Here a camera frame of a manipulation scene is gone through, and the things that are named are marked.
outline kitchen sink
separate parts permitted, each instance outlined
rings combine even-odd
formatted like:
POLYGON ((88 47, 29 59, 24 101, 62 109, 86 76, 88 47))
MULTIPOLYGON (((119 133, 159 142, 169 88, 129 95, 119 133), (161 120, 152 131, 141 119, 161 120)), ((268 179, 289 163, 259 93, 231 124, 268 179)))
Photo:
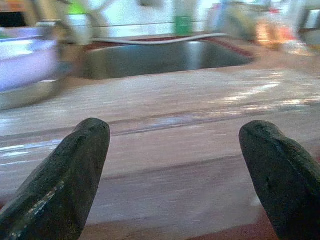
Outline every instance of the kitchen sink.
POLYGON ((84 77, 96 80, 222 68, 252 61, 251 56, 207 40, 106 47, 87 52, 84 59, 84 77))

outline stainless steel sink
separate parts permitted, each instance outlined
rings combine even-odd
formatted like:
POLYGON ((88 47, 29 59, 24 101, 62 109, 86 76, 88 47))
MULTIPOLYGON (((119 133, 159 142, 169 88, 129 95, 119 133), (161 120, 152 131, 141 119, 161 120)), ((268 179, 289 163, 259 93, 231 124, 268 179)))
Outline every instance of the stainless steel sink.
POLYGON ((86 78, 98 80, 222 68, 251 61, 249 56, 210 41, 125 45, 89 51, 83 73, 86 78))

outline sink basin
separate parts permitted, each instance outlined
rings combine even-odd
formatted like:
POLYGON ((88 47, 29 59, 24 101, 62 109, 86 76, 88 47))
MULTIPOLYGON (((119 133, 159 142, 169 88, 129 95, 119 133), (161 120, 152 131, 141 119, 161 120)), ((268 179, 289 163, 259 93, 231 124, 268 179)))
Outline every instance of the sink basin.
POLYGON ((125 45, 89 51, 84 77, 113 79, 248 64, 252 58, 210 41, 125 45))

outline kitchen counter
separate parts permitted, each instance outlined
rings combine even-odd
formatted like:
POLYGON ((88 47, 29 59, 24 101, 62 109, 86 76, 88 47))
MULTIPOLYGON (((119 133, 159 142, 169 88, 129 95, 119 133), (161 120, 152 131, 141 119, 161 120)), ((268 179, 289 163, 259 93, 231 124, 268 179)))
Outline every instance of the kitchen counter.
MULTIPOLYGON (((94 228, 83 239, 106 236, 106 228, 113 239, 186 239, 254 223, 261 205, 239 129, 256 119, 273 122, 317 157, 320 56, 219 41, 254 53, 255 61, 118 79, 68 77, 55 97, 0 112, 0 202, 74 126, 99 118, 110 124, 111 142, 87 222, 94 228), (157 237, 142 238, 146 230, 157 237)), ((81 55, 78 47, 68 51, 81 55)))

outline white cable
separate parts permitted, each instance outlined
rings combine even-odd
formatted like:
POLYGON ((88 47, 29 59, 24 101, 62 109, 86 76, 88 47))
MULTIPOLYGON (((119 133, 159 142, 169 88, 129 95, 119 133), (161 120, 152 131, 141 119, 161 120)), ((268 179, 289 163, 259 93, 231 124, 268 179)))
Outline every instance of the white cable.
POLYGON ((198 36, 188 36, 183 38, 177 38, 173 40, 163 40, 163 41, 132 41, 132 40, 121 40, 115 38, 93 38, 92 42, 104 42, 104 43, 115 43, 115 44, 131 44, 131 45, 160 45, 160 44, 173 44, 185 41, 192 41, 198 39, 205 38, 213 38, 213 37, 227 37, 226 33, 210 33, 210 34, 202 34, 198 36))

